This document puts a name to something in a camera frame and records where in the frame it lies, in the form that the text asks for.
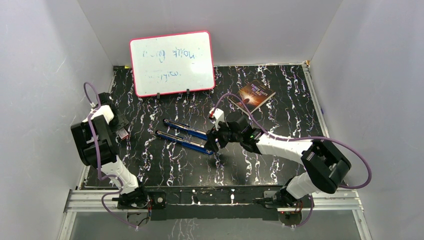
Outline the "small red staple box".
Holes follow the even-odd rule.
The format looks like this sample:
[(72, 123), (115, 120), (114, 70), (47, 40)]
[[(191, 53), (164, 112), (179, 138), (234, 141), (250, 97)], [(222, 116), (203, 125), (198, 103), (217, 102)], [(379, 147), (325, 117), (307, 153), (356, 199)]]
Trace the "small red staple box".
[(125, 139), (127, 139), (127, 138), (129, 138), (129, 136), (130, 136), (130, 133), (125, 129), (125, 128), (121, 128), (121, 129), (119, 129), (117, 132), (116, 132), (116, 134), (119, 136), (119, 138), (121, 139), (121, 140), (125, 140)]

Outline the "whiteboard with pink frame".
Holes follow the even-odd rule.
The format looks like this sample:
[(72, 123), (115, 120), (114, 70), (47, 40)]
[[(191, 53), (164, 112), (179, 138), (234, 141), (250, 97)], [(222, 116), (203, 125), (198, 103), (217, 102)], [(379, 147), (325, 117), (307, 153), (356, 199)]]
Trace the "whiteboard with pink frame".
[(208, 31), (135, 38), (129, 42), (138, 97), (211, 90), (216, 86)]

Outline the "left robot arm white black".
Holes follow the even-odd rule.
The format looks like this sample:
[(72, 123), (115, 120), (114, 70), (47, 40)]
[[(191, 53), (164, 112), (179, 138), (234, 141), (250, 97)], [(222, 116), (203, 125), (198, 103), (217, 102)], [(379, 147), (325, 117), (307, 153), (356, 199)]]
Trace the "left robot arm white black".
[(118, 156), (116, 137), (127, 134), (124, 126), (127, 119), (113, 104), (110, 93), (99, 94), (100, 108), (90, 111), (91, 121), (85, 118), (82, 122), (70, 127), (79, 157), (85, 166), (100, 169), (100, 176), (107, 176), (112, 183), (121, 189), (115, 199), (123, 207), (145, 208), (149, 203), (149, 194), (141, 181), (132, 174)]

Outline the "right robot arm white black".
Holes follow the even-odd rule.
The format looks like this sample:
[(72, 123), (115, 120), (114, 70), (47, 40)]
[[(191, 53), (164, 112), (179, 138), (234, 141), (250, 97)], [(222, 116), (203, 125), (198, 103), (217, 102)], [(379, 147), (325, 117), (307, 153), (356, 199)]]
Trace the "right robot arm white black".
[(284, 140), (280, 135), (252, 127), (241, 112), (225, 115), (218, 108), (209, 112), (209, 118), (215, 124), (206, 133), (207, 150), (218, 152), (228, 143), (238, 143), (247, 152), (282, 157), (304, 166), (305, 172), (290, 178), (280, 190), (253, 200), (266, 208), (295, 207), (304, 196), (319, 191), (333, 194), (352, 167), (342, 152), (322, 137)]

